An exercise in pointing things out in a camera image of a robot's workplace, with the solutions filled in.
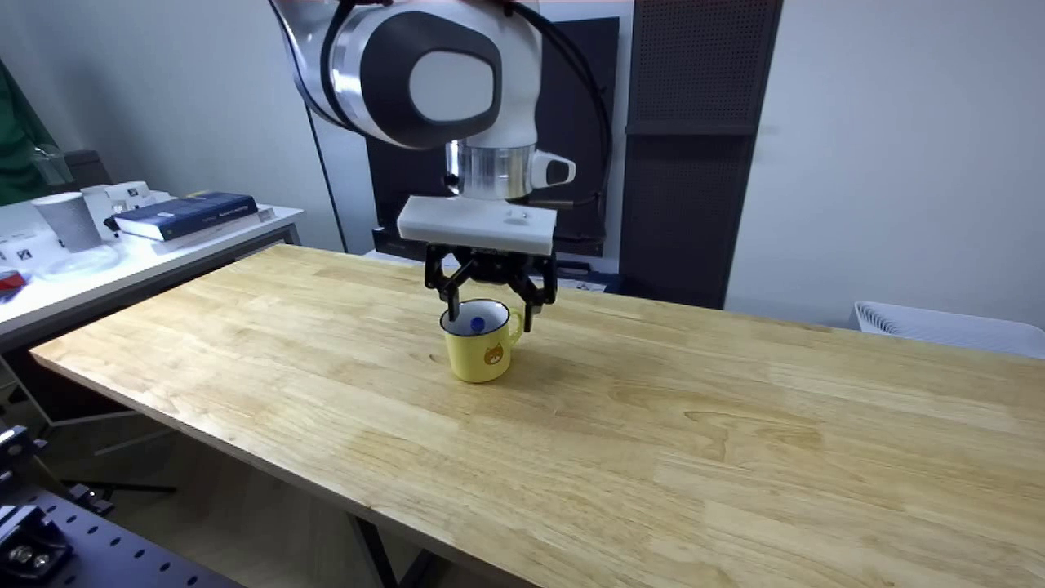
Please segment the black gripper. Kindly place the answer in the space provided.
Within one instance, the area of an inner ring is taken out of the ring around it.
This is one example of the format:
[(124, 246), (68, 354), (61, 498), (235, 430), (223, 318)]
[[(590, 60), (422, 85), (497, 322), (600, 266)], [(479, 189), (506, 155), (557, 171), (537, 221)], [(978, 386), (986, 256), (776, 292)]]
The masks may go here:
[(449, 303), (449, 321), (461, 314), (461, 285), (488, 281), (506, 285), (524, 300), (524, 332), (531, 331), (531, 318), (547, 300), (557, 294), (556, 263), (543, 256), (518, 253), (485, 253), (485, 250), (450, 250), (432, 246), (425, 253), (425, 285)]

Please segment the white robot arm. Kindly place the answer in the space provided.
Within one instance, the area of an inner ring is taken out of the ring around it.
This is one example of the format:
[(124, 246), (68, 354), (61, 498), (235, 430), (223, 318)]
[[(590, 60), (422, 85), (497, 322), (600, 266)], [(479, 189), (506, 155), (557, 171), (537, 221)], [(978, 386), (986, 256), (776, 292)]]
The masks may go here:
[(400, 150), (442, 150), (450, 197), (413, 193), (395, 215), (425, 250), (425, 285), (461, 314), (465, 281), (556, 300), (557, 214), (525, 205), (577, 163), (540, 146), (543, 12), (537, 0), (269, 0), (309, 110)]

